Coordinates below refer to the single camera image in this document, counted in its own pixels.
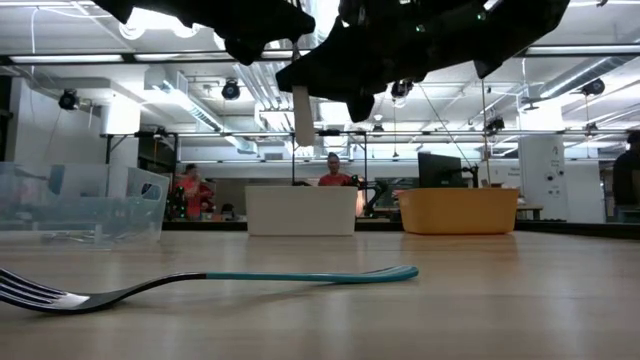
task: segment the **yellow bin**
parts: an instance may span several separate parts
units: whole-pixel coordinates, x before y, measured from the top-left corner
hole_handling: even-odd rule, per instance
[[[409,233],[506,234],[515,226],[518,189],[413,189],[400,193],[398,200]]]

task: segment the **man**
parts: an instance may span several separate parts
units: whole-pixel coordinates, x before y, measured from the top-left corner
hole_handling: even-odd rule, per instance
[[[340,173],[340,158],[335,153],[329,153],[327,157],[329,173],[320,178],[318,186],[342,186],[351,182],[349,175]]]
[[[184,196],[187,199],[187,218],[191,221],[200,220],[200,209],[202,198],[211,196],[211,192],[202,190],[200,174],[195,164],[187,165],[184,173],[185,177],[178,182],[178,187],[184,189]]]
[[[640,207],[640,131],[631,133],[627,142],[629,150],[613,165],[613,196],[620,222]]]

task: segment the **computer monitor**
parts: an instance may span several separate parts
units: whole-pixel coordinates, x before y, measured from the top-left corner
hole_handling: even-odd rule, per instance
[[[466,187],[460,158],[418,153],[418,171],[421,188]]]

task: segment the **fork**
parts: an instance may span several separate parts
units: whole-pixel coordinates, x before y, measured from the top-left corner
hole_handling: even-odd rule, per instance
[[[85,294],[53,289],[0,268],[0,300],[29,310],[71,315],[104,310],[137,293],[186,280],[271,280],[371,284],[403,281],[417,275],[418,268],[407,265],[360,274],[192,272],[161,277],[122,290]]]

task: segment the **metal fork head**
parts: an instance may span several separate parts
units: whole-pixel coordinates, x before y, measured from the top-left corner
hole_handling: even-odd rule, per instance
[[[52,289],[0,269],[0,299],[28,309],[72,309],[89,296]]]

